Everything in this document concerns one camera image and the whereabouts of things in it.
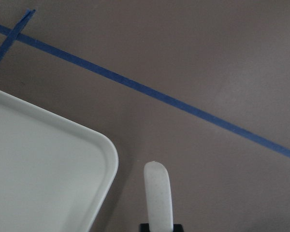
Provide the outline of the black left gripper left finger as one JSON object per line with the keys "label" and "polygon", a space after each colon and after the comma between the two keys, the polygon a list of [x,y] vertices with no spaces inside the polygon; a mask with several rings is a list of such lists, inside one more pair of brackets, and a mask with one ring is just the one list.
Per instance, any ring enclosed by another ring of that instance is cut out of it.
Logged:
{"label": "black left gripper left finger", "polygon": [[138,232],[150,232],[148,223],[141,223]]}

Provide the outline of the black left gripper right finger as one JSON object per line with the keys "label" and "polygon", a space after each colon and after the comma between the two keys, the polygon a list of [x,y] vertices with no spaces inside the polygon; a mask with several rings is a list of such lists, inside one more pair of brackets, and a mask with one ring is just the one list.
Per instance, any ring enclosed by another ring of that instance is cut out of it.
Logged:
{"label": "black left gripper right finger", "polygon": [[184,228],[181,224],[174,224],[173,232],[184,232]]}

